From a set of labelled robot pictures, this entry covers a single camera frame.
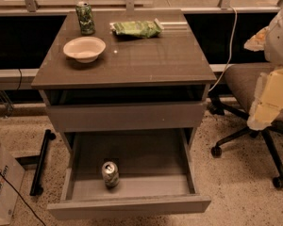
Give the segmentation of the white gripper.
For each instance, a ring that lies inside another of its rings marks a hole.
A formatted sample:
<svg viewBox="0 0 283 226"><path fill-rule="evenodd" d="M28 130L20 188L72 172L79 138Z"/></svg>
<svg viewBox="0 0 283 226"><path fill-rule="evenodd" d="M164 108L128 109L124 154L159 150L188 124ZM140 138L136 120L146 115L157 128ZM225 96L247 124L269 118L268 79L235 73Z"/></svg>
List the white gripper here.
<svg viewBox="0 0 283 226"><path fill-rule="evenodd" d="M244 44L249 51L264 50L267 61L283 65L283 7L270 21ZM283 67L261 73L254 92L247 125L255 131L272 124L283 110Z"/></svg>

